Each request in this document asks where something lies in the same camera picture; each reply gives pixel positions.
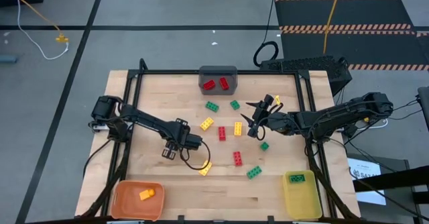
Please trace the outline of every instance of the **yellow bin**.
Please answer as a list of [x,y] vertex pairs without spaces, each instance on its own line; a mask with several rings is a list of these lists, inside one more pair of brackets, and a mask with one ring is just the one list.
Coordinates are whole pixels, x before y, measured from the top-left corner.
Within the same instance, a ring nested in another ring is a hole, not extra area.
[[322,216],[316,180],[311,170],[290,171],[283,175],[286,210],[293,219],[317,219]]

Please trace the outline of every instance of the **orange cable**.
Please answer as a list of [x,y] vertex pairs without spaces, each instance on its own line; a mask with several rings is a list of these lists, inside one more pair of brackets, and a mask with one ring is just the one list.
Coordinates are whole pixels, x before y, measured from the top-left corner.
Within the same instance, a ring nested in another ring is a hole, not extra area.
[[34,13],[36,13],[37,15],[39,15],[42,19],[44,19],[46,22],[48,22],[48,23],[50,23],[50,24],[52,24],[60,33],[61,33],[61,30],[60,30],[60,28],[55,24],[55,23],[53,23],[52,21],[50,21],[49,19],[47,19],[47,18],[45,18],[41,13],[39,13],[39,11],[37,11],[35,8],[33,8],[29,3],[27,3],[27,1],[25,1],[25,0],[21,0],[21,2],[22,3],[25,3],[30,9],[32,9],[33,11],[34,11]]
[[326,24],[326,29],[324,31],[323,54],[326,54],[326,42],[328,41],[328,30],[329,30],[329,25],[330,25],[330,19],[332,19],[332,15],[334,14],[336,1],[337,0],[334,0],[334,5],[332,6],[332,9],[330,10],[328,23]]

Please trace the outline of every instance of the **orange bin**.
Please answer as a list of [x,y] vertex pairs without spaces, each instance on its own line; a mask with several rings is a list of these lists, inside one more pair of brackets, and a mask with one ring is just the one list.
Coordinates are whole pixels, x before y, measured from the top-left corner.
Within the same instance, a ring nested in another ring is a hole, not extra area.
[[[141,201],[139,193],[148,189],[154,189],[155,195]],[[164,207],[164,195],[164,187],[159,183],[123,180],[115,189],[111,207],[112,217],[156,221]]]

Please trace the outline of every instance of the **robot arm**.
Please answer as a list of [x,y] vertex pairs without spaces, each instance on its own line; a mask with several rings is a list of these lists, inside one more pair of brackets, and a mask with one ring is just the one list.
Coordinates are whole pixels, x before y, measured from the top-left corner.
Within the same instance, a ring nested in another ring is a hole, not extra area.
[[99,97],[91,117],[94,121],[89,123],[90,127],[106,124],[109,128],[108,139],[116,142],[126,142],[129,136],[130,125],[135,123],[144,128],[156,131],[162,139],[167,141],[162,156],[173,160],[179,149],[197,150],[201,146],[202,138],[190,133],[188,122],[183,119],[175,121],[163,121],[137,110],[132,105],[123,104],[119,97]]
[[266,95],[259,103],[248,103],[255,107],[252,119],[244,116],[250,130],[248,136],[257,137],[260,126],[265,126],[284,135],[302,134],[305,138],[320,140],[331,136],[341,127],[357,127],[354,124],[366,117],[372,120],[385,119],[393,112],[393,103],[383,93],[368,93],[363,97],[351,99],[349,102],[329,107],[320,111],[303,111],[281,113],[268,111],[273,97]]

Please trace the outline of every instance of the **white paper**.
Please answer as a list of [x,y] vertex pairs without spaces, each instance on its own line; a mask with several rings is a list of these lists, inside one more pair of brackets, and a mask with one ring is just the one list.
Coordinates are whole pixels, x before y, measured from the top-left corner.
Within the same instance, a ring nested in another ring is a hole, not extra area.
[[[347,160],[349,161],[352,174],[358,177],[358,179],[378,176],[381,174],[380,166],[378,164],[352,158],[348,158]],[[356,193],[356,196],[357,201],[373,203],[377,205],[386,205],[386,199],[375,191],[358,192]]]

